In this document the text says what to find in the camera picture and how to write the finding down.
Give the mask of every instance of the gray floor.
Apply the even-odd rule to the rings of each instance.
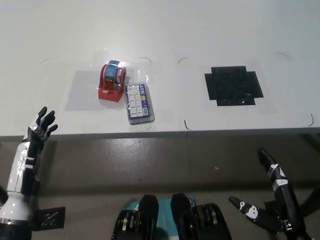
[[[0,146],[0,184],[6,186],[16,142]],[[136,138],[48,142],[43,153],[41,209],[66,206],[64,229],[36,232],[34,240],[110,239],[122,206],[143,194],[185,192],[197,204],[217,203],[235,240],[284,239],[253,225],[229,196],[263,207],[273,199],[257,158],[265,147],[291,180],[300,203],[320,184],[320,155],[298,136]],[[305,219],[320,239],[320,211]]]

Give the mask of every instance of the robot finger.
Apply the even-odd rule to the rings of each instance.
[[[235,196],[229,197],[229,201],[243,213],[248,220],[259,227],[271,232],[282,232],[282,223],[279,218],[269,214],[266,210],[254,205],[245,203]]]
[[[280,165],[264,148],[261,147],[258,149],[258,156],[260,163],[264,166],[272,184],[276,182],[276,184],[282,186],[288,183],[286,175]]]
[[[57,124],[51,126],[51,127],[48,129],[48,131],[46,132],[45,136],[44,136],[45,139],[48,139],[48,138],[50,137],[51,133],[54,132],[54,131],[57,130],[57,129],[58,129],[58,125],[57,125]]]
[[[55,117],[55,111],[51,111],[49,112],[42,120],[41,120],[41,131],[42,132],[46,132],[49,125],[51,125],[54,121],[55,121],[56,117]]]
[[[41,118],[43,118],[44,116],[45,116],[45,114],[47,113],[47,107],[46,106],[44,106],[41,110],[40,110],[40,112],[38,113],[38,117],[36,118],[36,120],[35,120],[35,123],[39,126],[40,125],[40,123],[41,123]]]
[[[35,131],[39,126],[40,126],[40,123],[41,123],[41,118],[46,114],[47,112],[47,107],[44,106],[40,112],[34,117],[34,119],[32,120],[32,122],[30,123],[30,128]]]

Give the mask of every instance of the red tape dispenser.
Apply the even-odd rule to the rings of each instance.
[[[111,60],[101,69],[98,87],[99,99],[119,102],[124,93],[126,68],[118,67],[119,61]]]

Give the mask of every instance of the robotic hand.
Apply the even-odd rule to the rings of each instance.
[[[39,191],[40,154],[50,134],[58,128],[53,125],[55,112],[46,116],[44,107],[28,127],[27,133],[17,147],[7,185],[7,195],[0,199],[0,239],[29,240],[32,235],[31,196]]]
[[[248,220],[271,233],[284,232],[288,240],[311,240],[306,233],[305,221],[296,195],[283,170],[263,148],[258,150],[258,155],[271,180],[276,214],[267,211],[268,209],[245,203],[234,196],[231,196],[229,201],[246,215]]]

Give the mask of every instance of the sticker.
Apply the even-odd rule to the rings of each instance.
[[[117,66],[120,62],[111,60],[107,65],[107,69],[105,71],[105,79],[107,81],[114,81],[116,77]]]
[[[129,119],[150,117],[146,87],[144,84],[126,86],[129,105]]]

